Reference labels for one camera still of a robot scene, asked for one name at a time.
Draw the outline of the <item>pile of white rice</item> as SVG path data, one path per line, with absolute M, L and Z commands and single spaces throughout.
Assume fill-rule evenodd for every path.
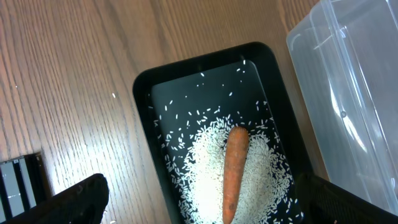
M 182 204 L 187 207 L 190 223 L 223 221 L 226 143 L 229 132 L 237 126 L 240 125 L 222 118 L 197 132 L 188 148 L 181 179 L 185 182 Z M 284 158 L 270 147 L 265 134 L 251 134 L 249 131 L 248 134 L 249 149 L 233 221 L 302 223 L 303 212 L 294 192 L 294 179 L 283 166 Z

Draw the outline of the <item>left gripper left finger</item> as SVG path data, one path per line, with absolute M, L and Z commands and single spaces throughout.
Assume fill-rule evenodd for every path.
M 7 223 L 100 224 L 108 202 L 106 178 L 103 174 L 93 174 Z

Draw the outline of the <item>clear plastic bin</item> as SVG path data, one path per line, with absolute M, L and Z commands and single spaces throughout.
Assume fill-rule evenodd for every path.
M 397 0 L 322 0 L 288 34 L 329 180 L 397 213 Z

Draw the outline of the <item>orange carrot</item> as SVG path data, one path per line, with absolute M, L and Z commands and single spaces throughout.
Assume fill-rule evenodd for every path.
M 224 159 L 223 223 L 232 223 L 235 216 L 248 149 L 248 131 L 239 126 L 233 127 L 228 135 Z

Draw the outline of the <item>black waste tray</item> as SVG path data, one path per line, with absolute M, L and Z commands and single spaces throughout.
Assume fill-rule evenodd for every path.
M 294 179 L 312 171 L 277 61 L 263 43 L 148 69 L 132 94 L 172 223 L 191 222 L 182 204 L 188 148 L 222 118 L 265 134 Z

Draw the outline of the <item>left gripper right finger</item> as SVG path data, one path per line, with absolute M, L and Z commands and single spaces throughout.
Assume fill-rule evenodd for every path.
M 295 180 L 295 193 L 303 223 L 397 223 L 397 215 L 310 173 Z

